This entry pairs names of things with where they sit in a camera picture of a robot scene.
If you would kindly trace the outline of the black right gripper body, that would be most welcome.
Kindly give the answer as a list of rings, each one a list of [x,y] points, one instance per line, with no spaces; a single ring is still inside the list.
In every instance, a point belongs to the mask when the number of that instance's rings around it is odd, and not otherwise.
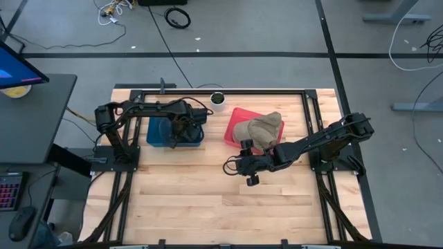
[[[252,176],[263,171],[272,172],[273,156],[269,151],[262,155],[254,155],[251,149],[243,149],[236,159],[236,170],[242,176]]]

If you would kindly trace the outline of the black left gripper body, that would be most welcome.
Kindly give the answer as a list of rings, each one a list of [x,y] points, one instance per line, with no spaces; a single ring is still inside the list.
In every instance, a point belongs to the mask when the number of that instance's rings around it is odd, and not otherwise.
[[[172,117],[172,133],[176,136],[177,142],[184,138],[190,139],[190,131],[203,124],[197,123],[189,115],[174,115]]]

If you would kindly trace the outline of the dark blue denim hat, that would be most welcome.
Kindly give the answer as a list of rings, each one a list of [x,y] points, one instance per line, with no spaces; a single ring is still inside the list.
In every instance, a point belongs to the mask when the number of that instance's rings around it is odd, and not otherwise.
[[[172,123],[167,118],[161,118],[159,122],[159,134],[161,138],[162,145],[164,147],[169,147],[168,138],[172,133]],[[198,147],[201,142],[191,142],[189,138],[184,138],[181,142],[177,142],[177,147]]]

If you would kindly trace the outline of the beige cap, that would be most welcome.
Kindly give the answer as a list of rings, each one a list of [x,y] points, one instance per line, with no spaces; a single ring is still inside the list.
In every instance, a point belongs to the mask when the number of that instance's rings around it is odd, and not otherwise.
[[[252,140],[254,148],[263,152],[278,143],[281,127],[281,114],[273,112],[265,116],[238,122],[233,127],[233,140],[237,143],[243,140]]]

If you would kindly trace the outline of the blue plastic tray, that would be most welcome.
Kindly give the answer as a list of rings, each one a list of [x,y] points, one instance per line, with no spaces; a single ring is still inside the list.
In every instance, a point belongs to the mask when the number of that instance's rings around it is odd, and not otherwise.
[[[160,134],[159,134],[159,122],[160,121],[161,121],[161,118],[157,118],[157,117],[152,117],[149,119],[146,142],[153,147],[164,147],[162,145]]]

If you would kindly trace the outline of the red plastic tray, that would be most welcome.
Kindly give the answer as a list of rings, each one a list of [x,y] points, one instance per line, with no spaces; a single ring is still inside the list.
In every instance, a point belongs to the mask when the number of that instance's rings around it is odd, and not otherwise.
[[[251,120],[253,118],[257,118],[260,116],[265,116],[265,115],[262,115],[262,114],[256,113],[256,112],[252,112],[252,111],[248,111],[246,109],[242,109],[239,107],[235,107],[233,109],[232,115],[231,115],[230,120],[228,122],[228,126],[226,128],[226,132],[224,134],[224,142],[227,145],[230,145],[232,147],[241,148],[240,143],[237,143],[233,140],[233,127],[238,122]],[[284,129],[284,121],[282,120],[282,127],[280,130],[279,136],[278,136],[278,143],[280,143],[280,141],[281,141],[283,129]],[[263,154],[263,152],[256,150],[254,147],[252,148],[252,151],[254,154]]]

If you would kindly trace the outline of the white cup with plant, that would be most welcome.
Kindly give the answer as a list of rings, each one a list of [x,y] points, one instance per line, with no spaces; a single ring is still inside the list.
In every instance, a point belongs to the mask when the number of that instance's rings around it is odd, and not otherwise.
[[[225,109],[226,98],[222,92],[214,92],[210,96],[210,104],[214,112],[221,112]]]

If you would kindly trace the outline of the black floor box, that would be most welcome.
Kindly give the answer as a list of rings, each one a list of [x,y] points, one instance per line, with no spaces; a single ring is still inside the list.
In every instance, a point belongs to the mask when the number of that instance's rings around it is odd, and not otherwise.
[[[184,6],[188,0],[136,0],[140,6]]]

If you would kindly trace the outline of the black desk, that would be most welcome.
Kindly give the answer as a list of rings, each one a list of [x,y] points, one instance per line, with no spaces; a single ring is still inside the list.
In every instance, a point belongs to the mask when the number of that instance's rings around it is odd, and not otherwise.
[[[77,75],[50,74],[22,98],[0,93],[0,164],[45,163]]]

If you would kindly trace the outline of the yellow bowl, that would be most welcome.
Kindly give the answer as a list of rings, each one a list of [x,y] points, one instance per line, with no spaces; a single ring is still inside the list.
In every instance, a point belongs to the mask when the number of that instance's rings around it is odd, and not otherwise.
[[[4,95],[8,96],[9,98],[22,98],[25,95],[27,95],[30,90],[32,89],[31,85],[26,85],[26,86],[15,86],[15,87],[10,87],[10,88],[6,88],[6,89],[0,89],[0,92],[3,93]]]

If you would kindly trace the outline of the grey table foot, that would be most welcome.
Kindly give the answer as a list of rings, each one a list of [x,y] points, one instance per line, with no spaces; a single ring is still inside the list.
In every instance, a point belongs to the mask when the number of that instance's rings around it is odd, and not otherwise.
[[[411,10],[418,4],[419,0],[403,0],[396,10],[388,14],[366,14],[363,15],[362,21],[366,23],[378,23],[386,25],[397,24],[423,24],[430,21],[430,15],[411,14]]]
[[[432,102],[395,102],[390,108],[393,111],[418,111],[443,113],[443,96]]]

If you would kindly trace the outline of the computer monitor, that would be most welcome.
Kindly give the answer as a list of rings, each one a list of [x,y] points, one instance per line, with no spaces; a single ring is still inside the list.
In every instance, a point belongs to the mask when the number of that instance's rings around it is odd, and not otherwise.
[[[0,89],[49,82],[49,78],[0,41]]]

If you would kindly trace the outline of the black computer mouse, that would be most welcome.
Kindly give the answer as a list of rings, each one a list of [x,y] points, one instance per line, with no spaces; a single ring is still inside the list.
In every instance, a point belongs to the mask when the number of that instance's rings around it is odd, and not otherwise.
[[[8,228],[8,236],[11,241],[22,241],[28,234],[35,217],[36,209],[29,205],[20,208]]]

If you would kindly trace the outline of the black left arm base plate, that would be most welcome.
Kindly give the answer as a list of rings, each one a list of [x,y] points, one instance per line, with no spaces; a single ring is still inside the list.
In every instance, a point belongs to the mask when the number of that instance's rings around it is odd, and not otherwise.
[[[137,147],[129,163],[119,163],[112,146],[99,146],[93,158],[89,159],[93,172],[134,172],[138,169],[141,148]]]

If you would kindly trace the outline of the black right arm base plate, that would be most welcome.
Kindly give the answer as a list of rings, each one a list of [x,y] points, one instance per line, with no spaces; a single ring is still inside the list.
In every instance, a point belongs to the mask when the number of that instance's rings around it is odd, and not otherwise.
[[[313,150],[308,153],[311,163],[311,170],[320,174],[329,174],[333,171],[351,171],[355,175],[366,175],[366,168],[363,163],[354,155],[351,145],[347,145],[340,150],[337,157],[326,160],[320,158],[319,150]]]

